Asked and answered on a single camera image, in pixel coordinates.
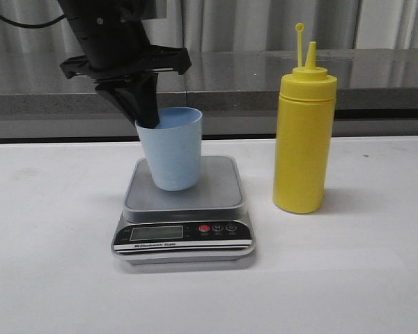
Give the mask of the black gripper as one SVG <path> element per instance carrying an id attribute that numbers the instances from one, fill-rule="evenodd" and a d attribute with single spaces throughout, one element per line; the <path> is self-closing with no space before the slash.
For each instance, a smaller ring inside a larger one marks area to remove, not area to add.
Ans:
<path id="1" fill-rule="evenodd" d="M 95 80 L 139 72 L 186 73 L 191 60 L 186 48 L 152 45 L 142 21 L 158 18 L 166 5 L 157 1 L 59 1 L 84 55 L 61 64 L 66 78 L 85 75 Z M 132 125 L 154 129 L 160 122 L 156 73 L 141 73 L 114 89 L 105 83 L 96 93 L 115 106 Z"/>

